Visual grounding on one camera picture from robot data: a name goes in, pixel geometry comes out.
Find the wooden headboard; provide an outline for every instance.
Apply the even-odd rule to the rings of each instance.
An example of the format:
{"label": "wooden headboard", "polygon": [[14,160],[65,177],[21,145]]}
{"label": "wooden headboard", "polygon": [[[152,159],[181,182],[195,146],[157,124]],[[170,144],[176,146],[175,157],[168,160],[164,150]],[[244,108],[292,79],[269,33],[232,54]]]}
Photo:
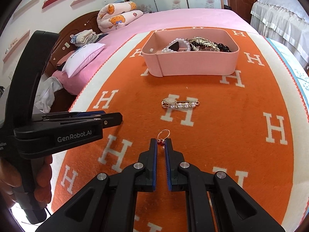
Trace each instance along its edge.
{"label": "wooden headboard", "polygon": [[98,13],[99,10],[84,14],[70,22],[59,32],[60,37],[54,46],[51,58],[45,70],[47,77],[51,77],[57,70],[57,63],[61,58],[77,48],[74,44],[70,43],[71,35],[76,35],[79,32],[90,29],[97,34],[101,33],[96,21]]}

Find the orange blanket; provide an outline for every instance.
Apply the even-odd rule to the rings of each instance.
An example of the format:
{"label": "orange blanket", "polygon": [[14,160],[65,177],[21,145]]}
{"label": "orange blanket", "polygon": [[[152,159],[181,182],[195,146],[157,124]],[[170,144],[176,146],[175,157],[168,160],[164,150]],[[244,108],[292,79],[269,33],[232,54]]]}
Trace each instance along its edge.
{"label": "orange blanket", "polygon": [[[151,76],[140,55],[151,33],[141,41],[128,41],[123,47],[131,42],[131,51],[124,59],[120,58],[122,49],[115,53],[120,64],[101,84],[94,80],[100,81],[96,76],[108,67],[104,64],[100,68],[75,104],[84,101],[83,94],[89,88],[97,87],[96,96],[88,99],[87,110],[120,112],[124,121],[119,127],[104,129],[102,140],[67,151],[53,211],[96,174],[115,174],[135,163],[139,154],[148,150],[150,138],[169,129],[174,149],[182,152],[186,161],[205,172],[226,171],[274,219],[283,222],[292,198],[298,136],[293,135],[291,113],[283,93],[288,89],[279,82],[282,78],[274,64],[268,64],[269,56],[277,57],[274,63],[281,62],[282,67],[276,69],[284,69],[286,83],[299,101],[295,111],[301,111],[307,124],[308,113],[282,60],[270,46],[263,53],[257,47],[265,40],[253,41],[246,32],[225,30],[240,47],[237,68],[231,76]],[[172,111],[161,107],[166,97],[198,100],[200,105]],[[134,228],[139,232],[187,229],[185,194],[168,191],[162,149],[158,151],[156,191],[138,194]]]}

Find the black bead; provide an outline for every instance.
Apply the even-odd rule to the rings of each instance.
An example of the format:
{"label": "black bead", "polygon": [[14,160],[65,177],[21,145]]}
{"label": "black bead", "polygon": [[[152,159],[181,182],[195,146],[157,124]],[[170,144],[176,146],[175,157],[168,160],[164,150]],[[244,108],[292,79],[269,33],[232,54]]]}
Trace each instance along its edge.
{"label": "black bead", "polygon": [[218,48],[219,48],[220,50],[223,50],[224,45],[223,45],[223,44],[221,44],[221,43],[219,43],[219,44],[218,44]]}

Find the black handle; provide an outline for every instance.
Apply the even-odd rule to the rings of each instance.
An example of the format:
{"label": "black handle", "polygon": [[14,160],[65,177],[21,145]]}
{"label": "black handle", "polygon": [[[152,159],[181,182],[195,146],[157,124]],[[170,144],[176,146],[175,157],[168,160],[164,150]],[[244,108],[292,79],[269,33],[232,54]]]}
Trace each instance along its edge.
{"label": "black handle", "polygon": [[21,175],[22,185],[13,187],[13,193],[20,207],[25,211],[31,224],[44,222],[47,218],[46,204],[38,202],[34,197],[37,186],[37,173],[44,163],[44,158],[23,159],[19,156],[6,158]]}

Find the pink plastic storage box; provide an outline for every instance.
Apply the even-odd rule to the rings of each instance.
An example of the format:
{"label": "pink plastic storage box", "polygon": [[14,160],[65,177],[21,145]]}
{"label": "pink plastic storage box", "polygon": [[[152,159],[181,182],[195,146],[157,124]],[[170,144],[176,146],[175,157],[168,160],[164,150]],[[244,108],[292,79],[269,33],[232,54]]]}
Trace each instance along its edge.
{"label": "pink plastic storage box", "polygon": [[[162,49],[176,38],[194,36],[227,45],[232,52],[187,51],[162,53]],[[231,36],[221,29],[178,29],[152,33],[142,48],[142,55],[151,75],[221,75],[234,73],[239,47]]]}

